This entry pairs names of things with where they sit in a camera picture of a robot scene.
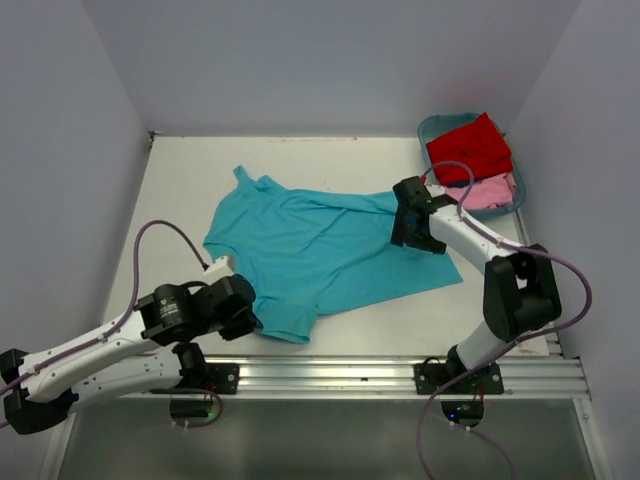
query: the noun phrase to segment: wire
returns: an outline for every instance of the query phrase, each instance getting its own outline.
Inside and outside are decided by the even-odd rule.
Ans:
[[[224,402],[222,401],[222,398],[220,398],[220,396],[215,393],[212,390],[205,390],[204,388],[167,388],[162,390],[162,393],[169,393],[169,394],[185,394],[185,393],[191,393],[191,394],[203,394],[203,395],[209,395],[209,397],[211,397],[211,399],[215,399],[216,403],[218,404],[218,413],[213,416],[213,417],[209,417],[206,421],[204,422],[196,422],[196,423],[190,423],[188,421],[185,421],[183,424],[179,424],[178,422],[176,422],[176,424],[180,425],[181,427],[187,428],[187,429],[192,429],[192,428],[202,428],[202,427],[208,427],[209,425],[217,422],[220,417],[222,416],[222,411],[224,410]]]
[[[451,386],[453,386],[456,383],[460,382],[461,380],[464,380],[465,378],[470,377],[471,375],[473,375],[474,373],[478,372],[479,370],[482,370],[486,366],[491,365],[496,360],[498,360],[500,357],[502,357],[503,355],[505,355],[509,351],[511,351],[511,349],[513,349],[513,347],[515,347],[517,343],[525,342],[527,340],[531,340],[531,339],[537,338],[537,337],[542,337],[543,335],[547,335],[549,333],[556,333],[556,332],[559,332],[561,330],[564,330],[566,328],[569,328],[569,327],[575,325],[576,323],[578,323],[580,320],[582,320],[586,316],[587,312],[589,311],[589,309],[591,308],[591,305],[593,303],[593,291],[591,290],[591,285],[589,284],[589,281],[587,280],[587,277],[584,275],[584,273],[582,273],[578,269],[578,267],[576,267],[572,263],[568,262],[567,260],[564,260],[564,259],[562,259],[560,257],[557,257],[556,255],[553,255],[553,254],[550,254],[550,253],[547,253],[547,252],[543,252],[541,250],[534,250],[534,249],[527,248],[527,247],[521,247],[521,246],[513,245],[513,244],[510,244],[510,243],[500,242],[493,235],[491,235],[490,233],[486,232],[483,228],[479,227],[478,225],[476,225],[474,222],[472,222],[471,220],[469,220],[467,218],[467,214],[463,213],[463,211],[462,211],[462,205],[463,205],[464,201],[466,200],[466,198],[469,196],[469,193],[471,192],[471,187],[473,186],[473,183],[474,183],[473,172],[471,171],[471,169],[467,165],[465,165],[464,163],[461,163],[461,162],[457,162],[455,160],[446,160],[446,161],[443,161],[443,162],[439,162],[437,165],[431,166],[429,169],[427,169],[427,171],[423,175],[423,178],[426,178],[426,176],[435,167],[439,167],[439,166],[443,166],[443,165],[455,165],[455,166],[461,167],[461,168],[465,169],[467,174],[469,175],[469,185],[468,185],[467,189],[465,190],[464,194],[462,195],[462,197],[460,198],[460,201],[458,202],[458,206],[457,206],[458,217],[460,217],[460,219],[465,223],[465,225],[470,227],[474,232],[478,233],[479,235],[481,235],[486,240],[488,240],[488,241],[490,241],[490,242],[492,242],[492,243],[494,243],[496,245],[500,245],[500,246],[502,246],[503,248],[505,248],[507,250],[512,250],[512,251],[515,251],[515,252],[520,252],[520,253],[525,253],[525,254],[528,254],[528,255],[535,255],[535,256],[538,256],[538,257],[546,258],[546,259],[551,260],[553,262],[559,263],[563,267],[568,268],[569,270],[571,270],[578,277],[578,279],[582,283],[582,286],[584,287],[584,291],[585,291],[585,302],[584,302],[584,306],[582,307],[582,310],[580,310],[580,312],[578,312],[578,314],[575,317],[573,317],[571,320],[569,320],[567,322],[564,322],[561,325],[556,325],[556,326],[553,326],[553,327],[549,327],[549,328],[546,328],[546,329],[543,329],[543,330],[539,330],[539,331],[534,332],[534,333],[529,333],[529,334],[523,335],[521,337],[518,337],[517,340],[514,340],[512,342],[507,343],[504,346],[504,348],[502,350],[500,350],[498,353],[492,355],[490,358],[485,359],[484,362],[482,362],[479,365],[471,368],[470,370],[467,370],[463,374],[458,375],[457,377],[455,377],[452,380],[448,381],[447,383],[445,383],[444,385],[442,385],[441,387],[436,389],[436,391],[434,391],[431,394],[431,396],[429,397],[429,399],[425,403],[424,407],[422,407],[422,410],[420,411],[420,416],[418,417],[418,427],[416,429],[416,448],[418,449],[418,457],[420,459],[420,463],[422,464],[422,468],[423,468],[424,472],[427,474],[427,476],[429,478],[431,478],[432,480],[436,480],[436,476],[433,474],[433,471],[429,467],[429,465],[427,463],[427,460],[425,458],[425,455],[424,455],[424,446],[423,446],[423,441],[422,441],[422,429],[423,429],[424,420],[425,420],[425,417],[427,415],[427,412],[429,411],[429,409],[433,405],[433,402],[435,401],[436,397],[438,395],[440,395],[441,393],[445,392]],[[513,459],[507,453],[506,449],[502,445],[500,445],[495,439],[491,438],[486,433],[477,431],[475,429],[471,430],[471,432],[474,433],[475,435],[485,439],[486,441],[492,443],[496,447],[496,449],[498,449],[498,451],[500,451],[502,456],[505,457],[507,463],[509,464],[509,471],[510,471],[511,480],[516,480],[517,474],[516,474],[515,464],[513,462]]]
[[[145,232],[154,225],[164,225],[165,227],[169,227],[174,231],[176,231],[182,237],[182,239],[187,243],[187,245],[189,245],[189,248],[191,248],[191,251],[200,262],[200,265],[202,266],[202,268],[206,270],[209,267],[209,265],[202,258],[202,255],[200,255],[200,253],[196,249],[191,239],[187,236],[186,233],[184,233],[184,231],[180,227],[166,220],[151,220],[150,222],[145,223],[142,226],[142,228],[140,228],[140,230],[138,231],[135,241],[133,242],[133,288],[131,291],[131,298],[129,299],[129,305],[127,305],[127,308],[122,314],[122,317],[120,317],[120,320],[118,320],[115,324],[111,326],[111,328],[109,328],[107,331],[104,332],[104,338],[109,338],[114,333],[116,333],[126,323],[126,321],[129,319],[129,317],[133,313],[133,309],[136,305],[136,301],[138,300],[138,289],[140,286],[140,262],[139,262],[140,242],[142,241],[142,237],[145,234]],[[98,338],[93,338],[84,343],[71,347],[63,352],[60,352],[56,355],[53,355],[52,357],[47,358],[45,361],[34,365],[33,371],[35,372],[35,374],[37,374],[43,368],[46,368],[64,358],[67,358],[68,356],[73,355],[74,353],[78,353],[89,347],[92,347],[97,343],[100,343],[100,341],[101,340]],[[34,373],[31,373],[31,372],[23,373],[15,380],[9,382],[7,386],[1,388],[0,396],[18,387],[22,382],[32,377],[33,375]]]

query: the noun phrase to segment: cloth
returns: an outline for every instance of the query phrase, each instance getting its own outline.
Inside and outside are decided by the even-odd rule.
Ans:
[[[432,165],[457,160],[471,168],[476,180],[513,170],[511,149],[486,113],[472,123],[427,143],[427,151]],[[469,181],[467,172],[454,165],[436,168],[434,173],[440,184],[445,186]]]
[[[318,315],[462,281],[448,255],[389,243],[392,192],[287,190],[242,167],[234,173],[238,186],[218,205],[204,246],[212,258],[235,257],[265,335],[307,343]]]
[[[467,210],[482,210],[511,205],[513,203],[513,193],[511,185],[507,181],[507,177],[510,175],[510,173],[496,175],[474,183],[469,196],[462,206]],[[444,188],[447,195],[458,201],[466,190],[467,187]]]

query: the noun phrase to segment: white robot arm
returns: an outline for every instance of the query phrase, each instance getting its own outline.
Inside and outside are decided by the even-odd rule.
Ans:
[[[197,344],[188,342],[215,331],[232,340],[259,328],[254,300],[251,285],[234,274],[233,259],[221,257],[202,281],[162,285],[139,299],[111,335],[118,319],[51,350],[8,350],[0,355],[5,390],[11,389],[4,398],[5,417],[18,433],[29,434],[96,401],[176,386],[205,388],[209,375],[204,356]],[[93,339],[99,341],[79,348]],[[176,342],[173,349],[167,347]],[[150,350],[158,351],[129,358]],[[61,358],[47,365],[56,356]]]
[[[522,245],[505,240],[470,217],[442,187],[429,189],[431,192],[420,177],[393,187],[398,210],[391,243],[436,254],[444,253],[449,245],[484,275],[484,321],[451,348],[446,374],[433,379],[439,386],[483,365],[524,333],[557,319],[562,309],[549,259],[518,252]],[[540,245],[528,248],[545,251]],[[424,373],[428,374],[426,367],[425,363]],[[476,387],[482,373],[470,378],[467,387]]]

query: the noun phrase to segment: teal basket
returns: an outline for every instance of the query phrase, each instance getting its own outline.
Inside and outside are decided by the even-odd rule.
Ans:
[[[434,115],[433,117],[426,118],[422,121],[422,123],[418,127],[418,139],[420,140],[420,151],[422,152],[424,163],[427,168],[431,167],[431,159],[429,158],[429,153],[427,152],[427,143],[438,138],[440,135],[444,135],[451,130],[473,122],[476,118],[478,118],[478,116],[479,115],[477,113],[462,113],[460,115]],[[487,208],[483,210],[469,210],[469,213],[478,220],[486,220],[488,218],[495,218],[513,213],[522,206],[524,200],[527,198],[527,189],[524,186],[524,181],[522,180],[522,176],[520,175],[520,171],[518,170],[513,157],[512,160],[512,174],[517,186],[516,193],[513,196],[513,203],[511,205],[507,205],[506,207]],[[433,172],[429,174],[429,180],[432,183],[438,183],[438,180]]]

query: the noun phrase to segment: glass panel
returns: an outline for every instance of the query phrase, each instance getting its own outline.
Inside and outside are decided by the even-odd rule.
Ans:
[[[422,401],[240,400],[210,427],[172,429],[166,399],[121,399],[78,416],[61,480],[423,479]],[[441,479],[508,479],[491,445],[451,429],[439,405],[424,428]],[[594,478],[571,401],[487,402],[477,427],[499,440],[520,479]]]

